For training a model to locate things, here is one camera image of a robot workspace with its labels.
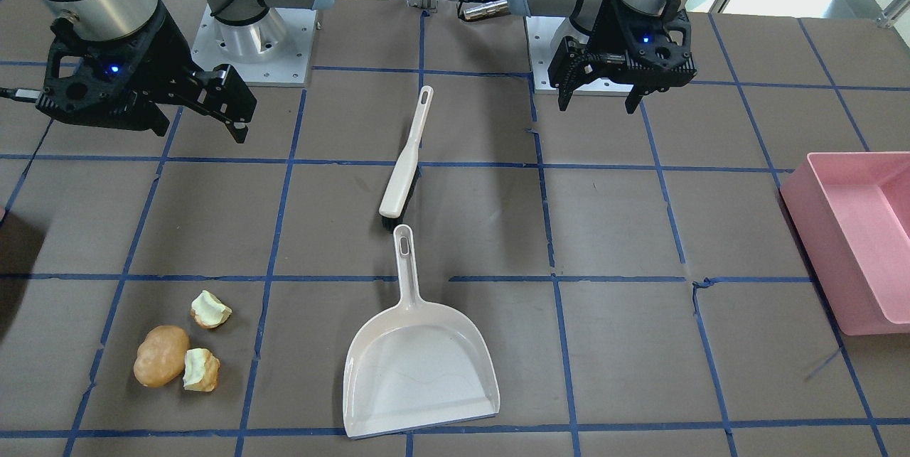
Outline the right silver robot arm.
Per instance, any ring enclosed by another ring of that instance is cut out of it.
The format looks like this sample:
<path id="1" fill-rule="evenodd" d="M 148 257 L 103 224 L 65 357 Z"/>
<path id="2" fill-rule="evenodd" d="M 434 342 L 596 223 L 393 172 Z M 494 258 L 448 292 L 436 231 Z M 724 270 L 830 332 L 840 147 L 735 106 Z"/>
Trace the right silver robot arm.
<path id="1" fill-rule="evenodd" d="M 208 70 L 162 0 L 42 0 L 54 40 L 40 89 L 7 89 L 63 124 L 168 133 L 161 105 L 182 105 L 224 124 L 243 143 L 257 105 L 237 64 L 290 50 L 282 8 L 321 10 L 334 0 L 207 0 L 225 61 Z"/>

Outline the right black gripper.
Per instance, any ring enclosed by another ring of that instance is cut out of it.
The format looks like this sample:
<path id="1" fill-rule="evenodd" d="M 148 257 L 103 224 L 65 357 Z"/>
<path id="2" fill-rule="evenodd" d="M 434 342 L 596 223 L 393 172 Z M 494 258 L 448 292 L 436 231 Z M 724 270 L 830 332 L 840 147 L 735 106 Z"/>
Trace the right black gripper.
<path id="1" fill-rule="evenodd" d="M 207 91 L 196 77 L 188 42 L 165 4 L 157 4 L 149 22 L 113 41 L 87 41 L 75 32 L 77 18 L 61 12 L 50 28 L 55 39 L 48 51 L 43 89 L 36 108 L 58 122 L 79 126 L 168 133 L 169 120 L 159 104 L 185 105 L 211 116 L 203 104 Z M 240 73 L 231 64 L 215 66 L 213 108 L 227 117 L 228 132 L 246 142 L 248 123 L 257 105 Z"/>

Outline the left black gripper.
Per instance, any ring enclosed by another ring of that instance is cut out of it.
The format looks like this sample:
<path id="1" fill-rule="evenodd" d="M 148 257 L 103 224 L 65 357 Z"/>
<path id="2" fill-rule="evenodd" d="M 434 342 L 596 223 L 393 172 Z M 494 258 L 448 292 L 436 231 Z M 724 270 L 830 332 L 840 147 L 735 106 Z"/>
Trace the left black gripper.
<path id="1" fill-rule="evenodd" d="M 683 87 L 695 78 L 692 27 L 682 0 L 658 4 L 657 14 L 642 14 L 623 0 L 604 0 L 585 45 L 568 36 L 560 41 L 548 66 L 560 111 L 597 78 L 633 85 L 625 98 L 627 114 L 658 88 Z"/>

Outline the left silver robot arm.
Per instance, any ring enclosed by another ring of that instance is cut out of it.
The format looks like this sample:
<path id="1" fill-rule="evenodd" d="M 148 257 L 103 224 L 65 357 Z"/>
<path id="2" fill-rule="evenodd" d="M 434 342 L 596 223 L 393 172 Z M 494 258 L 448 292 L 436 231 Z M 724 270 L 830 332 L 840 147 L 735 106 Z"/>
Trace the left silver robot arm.
<path id="1" fill-rule="evenodd" d="M 684 87 L 697 75 L 687 0 L 507 0 L 516 16 L 562 17 L 548 82 L 566 110 L 574 93 L 597 80 L 630 85 L 633 113 L 651 93 Z"/>

